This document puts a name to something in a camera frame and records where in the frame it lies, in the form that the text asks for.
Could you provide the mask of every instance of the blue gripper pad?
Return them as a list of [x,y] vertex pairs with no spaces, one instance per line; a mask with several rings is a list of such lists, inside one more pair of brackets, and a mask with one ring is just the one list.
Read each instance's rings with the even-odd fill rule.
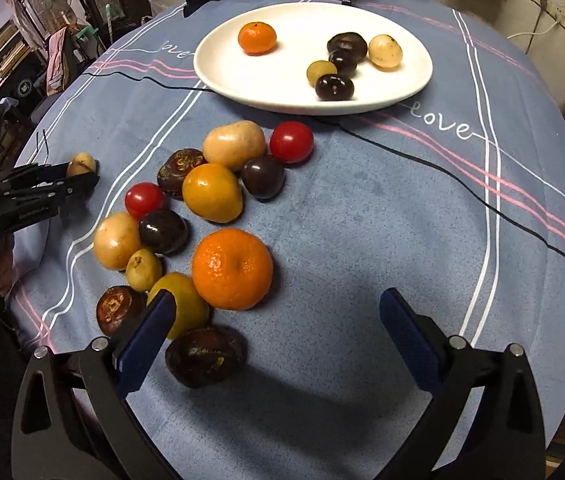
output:
[[443,385],[440,377],[441,362],[418,326],[419,316],[416,316],[395,288],[388,288],[383,292],[379,309],[385,330],[398,348],[418,388],[435,394]]
[[116,392],[121,399],[140,389],[175,320],[176,300],[171,292],[161,290],[117,356]]

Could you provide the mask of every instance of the dark purple fruit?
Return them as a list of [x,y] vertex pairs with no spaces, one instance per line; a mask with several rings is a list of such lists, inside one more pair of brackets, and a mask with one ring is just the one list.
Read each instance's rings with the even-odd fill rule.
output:
[[157,209],[140,219],[138,234],[143,247],[158,254],[174,254],[189,241],[189,226],[171,209]]
[[246,161],[240,170],[246,190],[260,200],[273,198],[285,184],[285,167],[272,155]]
[[246,361],[246,341],[231,328],[212,326],[185,332],[165,351],[166,366],[188,388],[224,381]]
[[345,77],[352,77],[356,73],[356,68],[358,68],[358,63],[354,57],[345,50],[332,52],[329,54],[329,60],[335,65],[338,75]]
[[323,101],[347,101],[354,95],[354,83],[341,75],[320,76],[315,89],[316,95]]
[[168,195],[182,200],[182,183],[184,178],[196,166],[205,164],[202,152],[193,148],[185,148],[173,153],[158,170],[158,186]]
[[327,41],[327,51],[345,50],[352,54],[355,62],[360,63],[367,56],[367,42],[357,32],[342,32]]
[[96,305],[96,320],[102,333],[113,335],[128,317],[139,316],[145,308],[141,293],[127,285],[108,288]]

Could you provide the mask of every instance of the fan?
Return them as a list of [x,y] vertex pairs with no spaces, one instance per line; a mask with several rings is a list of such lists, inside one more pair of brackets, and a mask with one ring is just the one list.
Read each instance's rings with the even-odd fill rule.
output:
[[51,34],[78,21],[71,0],[34,0],[34,4],[40,22]]

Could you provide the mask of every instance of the black stripe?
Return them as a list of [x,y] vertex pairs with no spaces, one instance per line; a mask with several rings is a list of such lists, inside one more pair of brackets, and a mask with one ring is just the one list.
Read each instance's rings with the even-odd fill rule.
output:
[[84,73],[84,75],[90,75],[91,77],[107,77],[107,76],[114,75],[114,74],[121,75],[121,76],[126,77],[127,79],[131,79],[132,81],[135,81],[135,82],[140,82],[143,79],[148,79],[150,81],[153,81],[157,85],[162,86],[162,88],[166,88],[167,90],[200,90],[201,92],[214,92],[211,88],[193,88],[191,86],[168,86],[168,85],[162,84],[160,81],[157,81],[156,79],[153,79],[152,77],[150,77],[148,75],[143,76],[140,79],[136,79],[135,77],[131,77],[130,75],[126,74],[125,72],[119,72],[118,70],[114,70],[113,72],[108,72],[106,74],[92,74],[91,72],[85,72]]
[[543,242],[547,248],[549,250],[552,250],[554,252],[556,252],[557,254],[559,254],[560,256],[562,256],[563,258],[565,258],[565,253],[563,251],[561,251],[559,248],[554,247],[553,245],[551,245],[545,238],[543,238],[540,234],[538,234],[536,231],[534,231],[533,229],[530,229],[520,223],[518,223],[516,220],[509,218],[509,216],[507,216],[506,214],[502,213],[501,211],[497,210],[495,207],[493,207],[492,205],[488,204],[487,202],[485,202],[484,200],[482,200],[482,198],[480,198],[479,195],[477,195],[467,184],[465,184],[459,177],[457,177],[456,175],[454,175],[453,173],[451,173],[451,171],[449,170],[445,170],[445,168],[443,168],[442,166],[438,166],[438,164],[434,164],[433,162],[429,162],[428,160],[424,160],[424,158],[419,158],[417,156],[414,155],[408,155],[407,153],[403,153],[403,152],[399,152],[399,150],[394,150],[393,148],[390,148],[389,146],[385,146],[384,144],[381,144],[379,142],[375,142],[374,140],[371,139],[367,139],[363,136],[360,136],[358,134],[353,133],[352,131],[342,127],[340,124],[334,124],[334,123],[329,123],[328,121],[321,121],[317,118],[314,118],[314,120],[318,121],[319,123],[323,123],[323,124],[328,124],[330,126],[336,126],[337,128],[340,128],[342,131],[344,131],[344,133],[355,137],[358,140],[361,140],[363,142],[367,142],[368,144],[371,144],[372,146],[376,146],[377,148],[380,148],[381,150],[385,150],[386,152],[389,153],[393,153],[394,155],[398,155],[401,156],[402,158],[406,158],[407,160],[411,160],[413,162],[417,162],[418,164],[422,164],[424,166],[428,166],[429,168],[433,168],[434,170],[438,170],[441,173],[444,173],[447,176],[452,177],[456,182],[458,182],[459,184],[461,184],[461,186],[463,186],[467,191],[469,191],[476,200],[478,200],[480,203],[482,203],[483,206],[489,208],[490,210],[492,210],[494,213],[496,213],[497,215],[499,215],[501,218],[503,218],[504,220],[506,220],[507,222],[509,222],[511,225],[518,227],[519,229],[521,229],[522,231],[525,231],[526,233],[529,233],[530,235],[538,238],[538,240],[540,240],[541,242]]

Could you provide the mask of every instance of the table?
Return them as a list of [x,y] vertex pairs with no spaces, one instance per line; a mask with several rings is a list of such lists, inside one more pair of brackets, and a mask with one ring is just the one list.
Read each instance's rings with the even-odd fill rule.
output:
[[[49,153],[40,139],[36,160],[88,150],[101,161],[101,180],[83,206],[16,237],[12,309],[31,348],[82,349],[99,335],[96,301],[124,278],[98,266],[92,235],[103,215],[124,208],[128,187],[154,181],[173,151],[200,146],[216,126],[249,119],[270,135],[287,119],[204,92],[192,60],[224,20],[291,1],[308,0],[222,0],[188,19],[181,7],[165,11],[114,44],[91,67],[98,76],[82,75],[42,120]],[[246,200],[235,226],[269,245],[277,283],[262,307],[216,312],[214,322],[246,336],[247,369],[187,390],[160,354],[129,397],[184,478],[373,478],[430,399],[381,325],[378,300],[390,286],[478,348],[521,343],[547,440],[565,411],[559,109],[531,62],[485,25],[431,0],[356,5],[415,34],[434,76],[379,112],[303,118],[316,137],[311,159],[287,171],[272,203]],[[35,150],[32,139],[20,162]],[[192,223],[194,241],[168,266],[188,272],[196,243],[216,227],[173,207]],[[471,397],[441,463],[458,451],[478,400]]]

